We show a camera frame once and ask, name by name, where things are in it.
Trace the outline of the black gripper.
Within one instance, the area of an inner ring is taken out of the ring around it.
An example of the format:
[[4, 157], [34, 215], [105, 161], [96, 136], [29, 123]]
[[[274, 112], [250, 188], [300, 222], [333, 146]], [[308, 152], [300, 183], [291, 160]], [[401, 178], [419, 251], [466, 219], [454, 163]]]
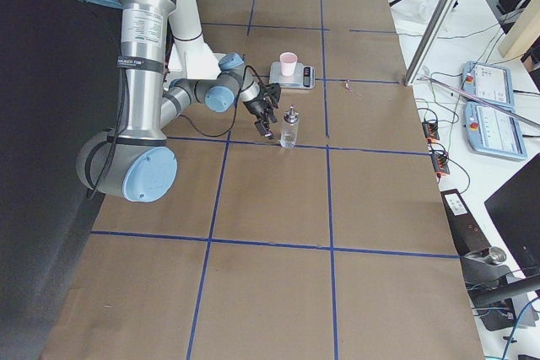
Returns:
[[267, 140], [272, 139], [272, 131], [268, 124], [277, 122], [274, 115], [274, 110], [278, 108], [278, 102], [281, 96], [281, 86], [279, 83], [270, 83], [268, 85], [260, 85], [257, 96], [246, 102], [248, 111], [257, 117], [255, 127], [259, 134]]

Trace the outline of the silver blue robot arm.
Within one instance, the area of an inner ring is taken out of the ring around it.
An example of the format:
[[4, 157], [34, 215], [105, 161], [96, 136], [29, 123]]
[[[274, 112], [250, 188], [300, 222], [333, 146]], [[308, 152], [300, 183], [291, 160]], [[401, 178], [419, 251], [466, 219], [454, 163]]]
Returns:
[[258, 132], [272, 137], [279, 85], [263, 84], [239, 55], [211, 51], [196, 0], [79, 1], [117, 8], [122, 16], [116, 122], [84, 144], [76, 163], [90, 195], [160, 199], [178, 173], [163, 128], [196, 103], [218, 113], [244, 105]]

